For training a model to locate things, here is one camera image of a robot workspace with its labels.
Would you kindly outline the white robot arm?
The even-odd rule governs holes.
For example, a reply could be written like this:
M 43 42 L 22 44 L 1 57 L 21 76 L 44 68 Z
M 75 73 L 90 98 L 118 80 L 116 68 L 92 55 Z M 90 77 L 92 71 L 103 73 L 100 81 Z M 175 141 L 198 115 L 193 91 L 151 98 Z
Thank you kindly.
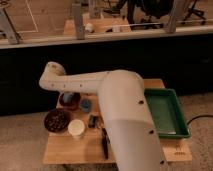
M 46 64 L 39 85 L 49 91 L 93 93 L 119 171 L 167 171 L 167 161 L 144 95 L 142 77 L 128 70 L 68 75 Z

